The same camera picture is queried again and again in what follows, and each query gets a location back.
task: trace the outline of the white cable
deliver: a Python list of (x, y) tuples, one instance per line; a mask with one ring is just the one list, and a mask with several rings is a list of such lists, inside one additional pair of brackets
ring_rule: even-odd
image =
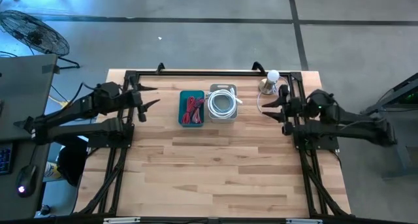
[[(219, 107), (215, 104), (214, 99), (218, 96), (224, 96), (228, 98), (229, 100), (229, 107), (226, 110), (221, 110)], [(226, 89), (220, 89), (216, 90), (213, 93), (209, 93), (208, 98), (208, 109), (210, 113), (212, 113), (215, 117), (219, 119), (227, 119), (231, 117), (236, 110), (236, 102), (239, 102), (242, 104), (242, 101), (240, 99), (237, 99), (235, 96), (235, 91), (233, 88), (231, 88), (229, 91)]]
[[(279, 76), (279, 78), (283, 78), (283, 80), (286, 82), (286, 84), (287, 84), (287, 86), (289, 86), (289, 83), (287, 82), (287, 80), (286, 80), (286, 78), (284, 78), (284, 77), (282, 77), (282, 76)], [(279, 89), (277, 88), (277, 85), (275, 84), (275, 85), (273, 85), (273, 94), (277, 94), (277, 96), (279, 95)], [(260, 108), (260, 96), (261, 96), (261, 92), (259, 93), (259, 95), (257, 96), (257, 108), (259, 109), (259, 112), (260, 113), (263, 113), (262, 111), (261, 111), (261, 108)]]

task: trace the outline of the concrete floor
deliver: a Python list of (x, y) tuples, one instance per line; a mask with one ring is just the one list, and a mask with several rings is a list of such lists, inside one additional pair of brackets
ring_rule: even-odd
[[(296, 4), (300, 19), (307, 20), (418, 20), (418, 0), (296, 0)], [(3, 0), (0, 10), (6, 9), (83, 16), (291, 19), (289, 0)], [(293, 25), (47, 23), (71, 45), (67, 57), (82, 65), (54, 78), (55, 87), (68, 98), (81, 81), (104, 82), (109, 68), (156, 68), (164, 62), (172, 69), (248, 69), (259, 61), (267, 69), (300, 70)], [(324, 89), (334, 93), (346, 110), (359, 112), (417, 72), (418, 27), (303, 25), (301, 30), (309, 69), (320, 72)], [(0, 33), (0, 40), (0, 50), (31, 54), (6, 33)], [(48, 105), (48, 110), (56, 109), (54, 103)], [(381, 179), (399, 167), (394, 148), (361, 140), (339, 142), (352, 213), (418, 222), (418, 179)], [(56, 191), (65, 195), (56, 197)], [(74, 201), (75, 189), (65, 182), (48, 184), (44, 203), (55, 208), (55, 215), (68, 214)]]

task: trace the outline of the black desk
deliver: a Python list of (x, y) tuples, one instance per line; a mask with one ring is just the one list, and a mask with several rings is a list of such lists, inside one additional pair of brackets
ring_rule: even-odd
[(44, 113), (56, 62), (55, 54), (0, 58), (0, 99), (5, 100), (0, 116), (0, 141), (15, 141), (12, 174), (0, 176), (0, 220), (31, 218), (42, 200), (42, 179), (50, 145), (37, 146), (33, 157), (37, 188), (30, 197), (20, 198), (16, 193), (16, 177), (29, 164), (35, 145), (29, 140), (30, 135), (10, 127), (10, 121), (16, 110), (20, 112), (19, 120)]

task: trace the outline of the black metal frame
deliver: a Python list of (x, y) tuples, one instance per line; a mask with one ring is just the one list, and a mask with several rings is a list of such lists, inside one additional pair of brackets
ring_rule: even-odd
[[(255, 62), (252, 67), (252, 71), (167, 71), (164, 67), (164, 64), (160, 63), (156, 71), (126, 71), (124, 77), (124, 83), (122, 91), (127, 91), (129, 86), (129, 77), (135, 74), (137, 80), (140, 76), (255, 76), (255, 77), (265, 77), (267, 72), (263, 67)], [(301, 72), (281, 72), (280, 76), (286, 78), (291, 88), (291, 97), (296, 97), (294, 83), (298, 87), (298, 95), (302, 101), (306, 100), (303, 79)], [(134, 109), (128, 109), (127, 121), (126, 123), (132, 124)], [(123, 110), (118, 111), (118, 117), (123, 116)], [(299, 118), (294, 118), (295, 125), (300, 124)], [(300, 164), (302, 167), (302, 175), (305, 186), (305, 193), (307, 199), (307, 206), (309, 212), (309, 218), (304, 218), (304, 223), (306, 224), (307, 220), (312, 221), (312, 223), (375, 223), (375, 224), (389, 224), (389, 223), (399, 223), (392, 221), (382, 221), (375, 219), (363, 219), (351, 216), (345, 213), (339, 208), (339, 206), (333, 201), (332, 197), (329, 195), (327, 190), (323, 187), (321, 181), (321, 175), (319, 172), (319, 163), (317, 159), (316, 150), (313, 147), (309, 149), (305, 147), (305, 142), (302, 142), (299, 138), (294, 137), (295, 149), (299, 151), (300, 155)], [(104, 193), (102, 199), (100, 200), (99, 209), (97, 214), (92, 214), (94, 208), (86, 207), (80, 213), (74, 213), (70, 216), (60, 216), (60, 217), (48, 217), (42, 219), (25, 219), (22, 220), (22, 223), (74, 223), (75, 221), (82, 220), (83, 223), (103, 223), (104, 218), (117, 217), (116, 212), (118, 209), (119, 195), (121, 189), (121, 181), (123, 179), (123, 168), (125, 166), (125, 160), (127, 157), (127, 150), (129, 148), (120, 148), (121, 153), (118, 159), (116, 166), (114, 167), (114, 160), (116, 156), (116, 150), (119, 148), (110, 148), (108, 164), (106, 168), (106, 174), (104, 179), (104, 184), (98, 191), (99, 193)], [(307, 158), (307, 151), (310, 151), (310, 158), (312, 160), (312, 166), (309, 165)], [(114, 194), (112, 197), (112, 203), (107, 212), (106, 201), (108, 195), (108, 188), (113, 180), (116, 179), (116, 184), (114, 186)], [(314, 198), (311, 189), (311, 181), (316, 186), (319, 195), (319, 204), (320, 204), (320, 213), (315, 209)], [(332, 210), (335, 216), (328, 215), (327, 207)], [(170, 224), (186, 224), (186, 223), (205, 223), (205, 224), (222, 224), (222, 223), (293, 223), (299, 224), (297, 219), (289, 218), (241, 218), (241, 217), (140, 217), (141, 223), (170, 223)]]
[[(139, 80), (140, 76), (256, 76), (256, 77), (264, 77), (267, 76), (267, 72), (264, 70), (263, 66), (255, 62), (253, 64), (253, 67), (251, 68), (253, 71), (166, 71), (166, 68), (163, 63), (160, 63), (156, 71), (126, 71), (124, 82), (123, 82), (123, 91), (126, 91), (129, 85), (128, 77), (135, 74), (137, 76), (137, 79)], [(296, 81), (298, 86), (298, 96), (305, 101), (305, 92), (304, 92), (304, 86), (303, 86), (303, 79), (300, 72), (281, 72), (280, 76), (286, 78), (287, 82), (289, 83), (289, 86), (291, 88), (291, 97), (296, 97), (295, 95), (295, 87), (293, 86), (293, 82)], [(120, 110), (118, 112), (118, 117), (123, 116), (123, 111)], [(130, 108), (128, 111), (127, 116), (127, 123), (132, 123), (132, 117), (133, 117), (133, 108)], [(299, 118), (295, 118), (295, 125), (300, 124)], [(308, 201), (308, 210), (309, 215), (312, 217), (317, 213), (315, 207), (314, 207), (314, 198), (312, 195), (312, 189), (310, 186), (310, 172), (312, 172), (313, 176), (317, 178), (317, 181), (321, 184), (321, 174), (319, 172), (319, 162), (317, 159), (317, 154), (315, 149), (310, 150), (310, 158), (312, 160), (312, 167), (308, 164), (308, 160), (306, 158), (306, 149), (303, 142), (299, 142), (295, 138), (295, 146), (299, 150), (301, 165), (302, 165), (302, 174), (304, 177), (304, 184), (305, 184), (305, 192), (307, 196)], [(106, 173), (104, 180), (106, 181), (112, 172), (113, 164), (116, 156), (116, 150), (117, 148), (111, 148), (108, 158), (108, 164), (106, 168)], [(127, 155), (127, 148), (121, 149), (121, 155), (120, 159), (123, 160), (123, 164), (125, 164)], [(109, 209), (110, 214), (116, 215), (116, 210), (118, 208), (118, 200), (119, 200), (119, 194), (120, 194), (120, 185), (121, 185), (121, 179), (123, 177), (123, 169), (118, 174), (118, 177), (116, 178), (116, 184), (115, 184), (115, 190), (114, 190), (114, 196), (112, 199), (112, 205)], [(320, 203), (320, 209), (322, 214), (328, 214), (327, 210), (327, 204), (325, 202), (325, 199), (321, 193), (318, 193), (319, 195), (319, 203)], [(100, 201), (99, 213), (104, 213), (106, 209), (106, 200), (107, 200), (107, 191), (102, 200)]]

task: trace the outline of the metal bracket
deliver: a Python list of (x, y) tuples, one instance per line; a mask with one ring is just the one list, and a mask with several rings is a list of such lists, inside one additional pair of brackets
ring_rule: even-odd
[(125, 72), (125, 77), (123, 77), (124, 80), (129, 80), (130, 76), (136, 76), (137, 75), (137, 71), (126, 71)]
[(156, 73), (159, 74), (161, 72), (161, 70), (165, 69), (164, 63), (160, 63), (158, 64)]
[(264, 75), (267, 74), (266, 71), (264, 70), (264, 67), (258, 61), (254, 62), (253, 68), (251, 68), (251, 70), (253, 71), (260, 70), (261, 74), (264, 74)]
[(140, 223), (141, 217), (115, 217), (104, 218), (103, 224), (119, 224), (119, 223)]
[(308, 145), (307, 150), (338, 150), (340, 146), (336, 137), (333, 136), (323, 136), (317, 140), (312, 140), (312, 147)]
[(302, 81), (302, 73), (300, 71), (298, 72), (290, 72), (290, 75), (296, 79), (297, 81)]
[(135, 126), (133, 124), (123, 124), (124, 137), (123, 140), (116, 138), (112, 140), (107, 136), (89, 136), (88, 147), (90, 148), (130, 148), (133, 138)]
[(320, 219), (286, 219), (286, 224), (322, 224)]

